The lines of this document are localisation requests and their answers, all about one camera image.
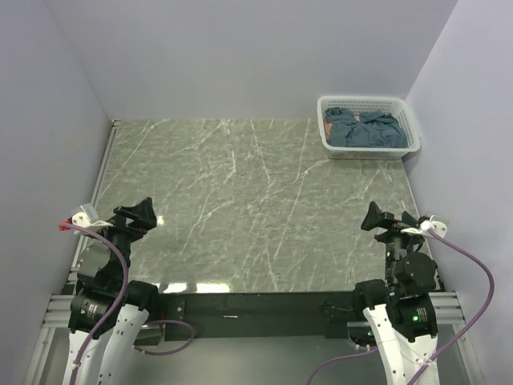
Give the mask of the teal blue t shirt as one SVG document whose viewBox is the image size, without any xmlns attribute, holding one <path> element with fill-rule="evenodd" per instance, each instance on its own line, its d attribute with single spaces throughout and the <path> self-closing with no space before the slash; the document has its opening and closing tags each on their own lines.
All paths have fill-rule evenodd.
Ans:
<svg viewBox="0 0 513 385">
<path fill-rule="evenodd" d="M 355 115 L 350 109 L 341 107 L 328 108 L 327 116 Z M 341 148 L 407 148 L 406 133 L 399 122 L 383 111 L 362 112 L 360 121 L 356 122 L 347 136 L 336 136 L 327 140 L 327 144 Z"/>
</svg>

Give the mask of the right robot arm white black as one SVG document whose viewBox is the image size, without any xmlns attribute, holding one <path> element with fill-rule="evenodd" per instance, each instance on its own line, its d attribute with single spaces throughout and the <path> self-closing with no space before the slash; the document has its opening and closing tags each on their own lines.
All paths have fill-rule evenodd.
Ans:
<svg viewBox="0 0 513 385">
<path fill-rule="evenodd" d="M 421 251 L 424 237 L 408 212 L 397 219 L 370 202 L 361 229 L 382 229 L 375 241 L 386 247 L 386 276 L 355 285 L 354 315 L 366 320 L 374 336 L 388 384 L 439 384 L 431 356 L 438 345 L 438 323 L 430 292 L 437 286 L 434 260 Z"/>
</svg>

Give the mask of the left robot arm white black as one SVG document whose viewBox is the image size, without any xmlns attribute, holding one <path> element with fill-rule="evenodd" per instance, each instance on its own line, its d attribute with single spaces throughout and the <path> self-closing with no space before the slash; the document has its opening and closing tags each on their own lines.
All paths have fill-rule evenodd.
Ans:
<svg viewBox="0 0 513 385">
<path fill-rule="evenodd" d="M 128 277 L 132 243 L 157 226 L 152 199 L 113 213 L 102 220 L 83 205 L 59 224 L 92 240 L 79 255 L 65 384 L 119 384 L 137 334 L 160 312 L 157 286 Z"/>
</svg>

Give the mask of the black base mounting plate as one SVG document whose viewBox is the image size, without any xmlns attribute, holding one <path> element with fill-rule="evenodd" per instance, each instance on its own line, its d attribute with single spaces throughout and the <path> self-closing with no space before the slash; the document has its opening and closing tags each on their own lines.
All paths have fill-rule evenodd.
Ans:
<svg viewBox="0 0 513 385">
<path fill-rule="evenodd" d="M 346 338 L 349 326 L 365 323 L 350 291 L 161 294 L 160 304 L 197 338 Z"/>
</svg>

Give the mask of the white plastic mesh basket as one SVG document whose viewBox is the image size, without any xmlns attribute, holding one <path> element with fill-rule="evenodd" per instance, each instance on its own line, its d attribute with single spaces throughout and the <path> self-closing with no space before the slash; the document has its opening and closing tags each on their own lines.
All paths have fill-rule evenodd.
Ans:
<svg viewBox="0 0 513 385">
<path fill-rule="evenodd" d="M 406 134 L 405 148 L 358 148 L 332 146 L 325 130 L 325 111 L 331 107 L 349 109 L 358 117 L 363 112 L 382 111 L 390 113 Z M 418 127 L 412 111 L 403 99 L 389 96 L 327 95 L 317 100 L 319 135 L 327 156 L 332 159 L 351 160 L 400 160 L 405 155 L 420 149 Z"/>
</svg>

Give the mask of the pink t shirt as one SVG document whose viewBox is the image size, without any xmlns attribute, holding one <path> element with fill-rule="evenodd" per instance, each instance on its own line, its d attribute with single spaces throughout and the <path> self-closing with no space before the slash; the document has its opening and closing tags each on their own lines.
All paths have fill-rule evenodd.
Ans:
<svg viewBox="0 0 513 385">
<path fill-rule="evenodd" d="M 331 140 L 336 136 L 347 137 L 356 122 L 360 121 L 358 115 L 334 115 L 324 118 L 325 137 Z"/>
</svg>

